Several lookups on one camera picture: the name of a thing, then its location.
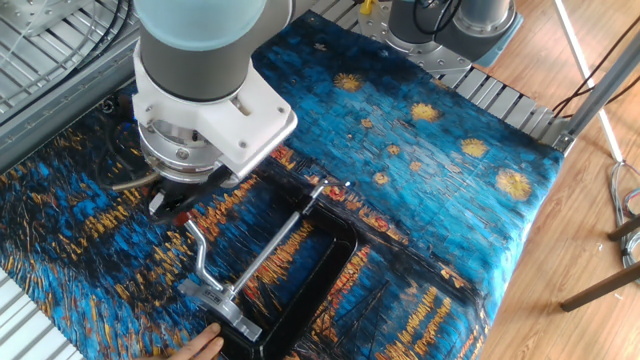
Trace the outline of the bare human hand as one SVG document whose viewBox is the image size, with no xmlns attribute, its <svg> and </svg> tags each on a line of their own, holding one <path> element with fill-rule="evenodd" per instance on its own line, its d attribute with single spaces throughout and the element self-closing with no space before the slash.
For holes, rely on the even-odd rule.
<svg viewBox="0 0 640 360">
<path fill-rule="evenodd" d="M 224 346 L 221 336 L 222 327 L 219 323 L 212 323 L 199 335 L 169 357 L 142 357 L 136 360 L 215 360 L 219 358 Z"/>
</svg>

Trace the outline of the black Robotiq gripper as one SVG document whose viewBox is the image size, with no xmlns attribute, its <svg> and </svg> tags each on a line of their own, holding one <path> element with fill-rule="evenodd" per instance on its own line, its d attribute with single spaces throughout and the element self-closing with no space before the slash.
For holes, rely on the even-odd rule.
<svg viewBox="0 0 640 360">
<path fill-rule="evenodd" d="M 225 165 L 217 168 L 203 182 L 197 184 L 179 183 L 173 180 L 162 180 L 157 192 L 147 205 L 150 221 L 171 221 L 171 212 L 188 211 L 201 198 L 210 195 L 232 175 Z"/>
</svg>

